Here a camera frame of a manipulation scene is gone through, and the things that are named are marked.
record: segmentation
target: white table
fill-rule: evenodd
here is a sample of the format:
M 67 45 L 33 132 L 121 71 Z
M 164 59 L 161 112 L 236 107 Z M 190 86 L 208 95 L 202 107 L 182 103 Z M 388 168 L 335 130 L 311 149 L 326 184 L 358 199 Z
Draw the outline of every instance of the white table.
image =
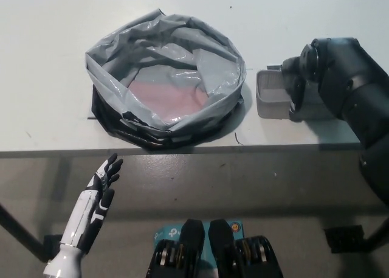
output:
M 234 42 L 246 61 L 244 120 L 236 118 L 223 137 L 190 152 L 357 145 L 353 132 L 336 120 L 312 127 L 260 119 L 255 74 L 327 36 L 358 38 L 389 70 L 387 0 L 0 0 L 0 156 L 145 153 L 87 120 L 92 92 L 84 52 L 158 7 L 208 22 Z

